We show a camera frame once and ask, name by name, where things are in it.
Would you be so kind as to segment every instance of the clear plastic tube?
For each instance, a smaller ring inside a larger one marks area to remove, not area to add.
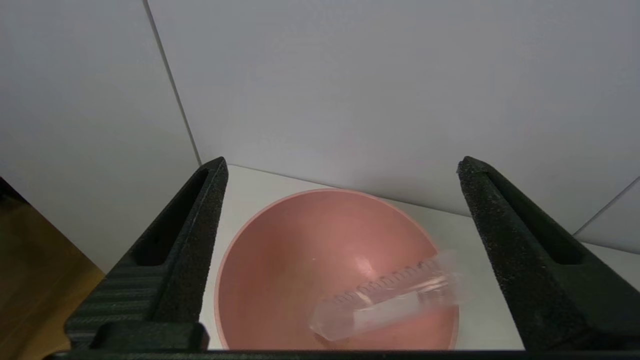
[[[309,327],[329,341],[379,329],[457,303],[451,254],[407,266],[320,301]]]

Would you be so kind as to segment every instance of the bowl rim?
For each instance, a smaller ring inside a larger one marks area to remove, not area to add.
[[[218,268],[217,275],[216,275],[216,286],[215,286],[215,291],[214,291],[214,314],[215,314],[215,321],[216,321],[216,329],[218,330],[218,338],[220,339],[220,343],[222,344],[223,349],[230,350],[229,349],[229,345],[227,343],[227,339],[225,337],[225,332],[222,329],[222,322],[220,320],[220,280],[221,280],[221,277],[222,277],[222,270],[224,269],[225,263],[227,262],[227,257],[229,256],[229,253],[233,249],[234,245],[236,244],[236,241],[240,238],[240,235],[242,235],[244,233],[244,230],[251,223],[253,223],[253,221],[256,218],[258,218],[259,216],[261,216],[263,213],[265,213],[266,211],[270,210],[271,208],[274,208],[275,206],[279,205],[281,202],[285,202],[287,200],[291,200],[291,199],[296,198],[296,197],[308,195],[310,193],[319,193],[319,192],[349,193],[349,194],[352,194],[352,195],[359,195],[359,196],[362,196],[362,197],[367,197],[368,199],[372,199],[372,200],[375,200],[375,201],[377,201],[377,202],[379,202],[381,204],[384,204],[384,205],[390,207],[391,209],[393,209],[394,211],[398,212],[400,215],[404,216],[407,220],[409,220],[413,224],[413,226],[415,226],[427,238],[427,240],[430,242],[430,244],[436,250],[436,255],[440,252],[438,247],[437,247],[437,245],[431,239],[431,235],[429,235],[429,233],[427,233],[427,231],[417,221],[415,221],[412,217],[410,217],[404,211],[398,209],[394,205],[389,204],[387,201],[384,201],[381,198],[375,197],[373,195],[369,195],[368,193],[363,193],[363,192],[358,192],[358,191],[355,191],[355,190],[348,190],[348,189],[321,188],[321,189],[306,190],[306,191],[303,191],[303,192],[294,193],[292,195],[289,195],[289,196],[283,197],[281,199],[278,199],[278,200],[272,202],[271,204],[267,205],[266,207],[264,207],[262,210],[258,211],[256,214],[254,214],[254,216],[252,216],[249,220],[247,220],[247,222],[245,222],[244,225],[242,225],[240,230],[238,230],[238,232],[234,236],[233,240],[231,240],[231,242],[229,243],[229,246],[225,250],[225,255],[222,257],[222,261],[220,262],[220,267]],[[454,319],[454,329],[453,329],[452,334],[451,334],[451,342],[450,342],[449,346],[447,347],[448,350],[453,349],[455,347],[455,345],[456,345],[456,342],[458,340],[458,327],[459,327],[459,325],[460,325],[460,307],[458,305],[456,305],[456,313],[455,313],[455,319]]]

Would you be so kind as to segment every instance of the tile grout line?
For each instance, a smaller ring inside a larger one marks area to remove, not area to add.
[[[151,24],[151,30],[154,33],[156,44],[158,46],[158,49],[160,50],[160,56],[162,57],[162,61],[164,63],[164,69],[167,75],[169,76],[169,82],[171,83],[171,88],[173,89],[175,100],[178,102],[178,107],[180,108],[180,114],[182,115],[182,120],[184,121],[184,125],[187,128],[187,134],[189,135],[189,140],[191,140],[191,146],[193,147],[193,152],[196,155],[196,160],[198,161],[198,166],[200,167],[202,166],[200,153],[198,152],[198,147],[196,146],[196,142],[193,139],[193,133],[191,132],[191,127],[189,126],[189,122],[187,121],[187,115],[184,113],[184,107],[182,106],[182,101],[180,100],[180,94],[178,93],[177,86],[175,86],[175,80],[173,79],[173,74],[171,72],[171,68],[169,67],[169,61],[166,58],[166,53],[164,52],[162,41],[160,41],[160,34],[158,33],[158,29],[156,27],[156,21],[154,20],[153,14],[151,13],[151,7],[149,6],[149,1],[143,0],[143,4],[145,5],[145,11],[147,12],[147,18],[149,20],[149,23]]]
[[[607,211],[611,206],[613,206],[621,197],[623,197],[629,190],[631,190],[631,188],[634,187],[635,184],[637,184],[640,181],[640,176],[637,177],[635,180],[633,180],[629,185],[627,185],[627,187],[625,187],[624,189],[622,189],[622,191],[617,194],[613,199],[611,199],[611,201],[609,201],[602,209],[600,209],[600,211],[598,211],[595,215],[593,215],[589,220],[587,220],[587,222],[584,223],[584,225],[580,226],[580,229],[576,230],[575,233],[573,233],[573,236],[578,236],[583,230],[586,229],[587,226],[591,225],[592,222],[594,222],[600,215],[602,215],[602,213],[604,213],[605,211]]]

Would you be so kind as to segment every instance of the pink bowl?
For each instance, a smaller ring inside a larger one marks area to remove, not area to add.
[[[329,342],[309,329],[316,302],[437,253],[402,211],[349,190],[297,193],[238,232],[218,272],[216,325],[230,349],[447,349],[458,307]]]

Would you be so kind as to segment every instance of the textured black surface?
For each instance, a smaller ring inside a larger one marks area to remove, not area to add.
[[[198,321],[227,179],[223,158],[191,176],[67,320],[72,348],[111,322]]]
[[[493,167],[458,175],[527,350],[639,348],[640,293]]]
[[[209,336],[197,322],[111,322],[100,327],[90,348],[130,351],[207,350]]]

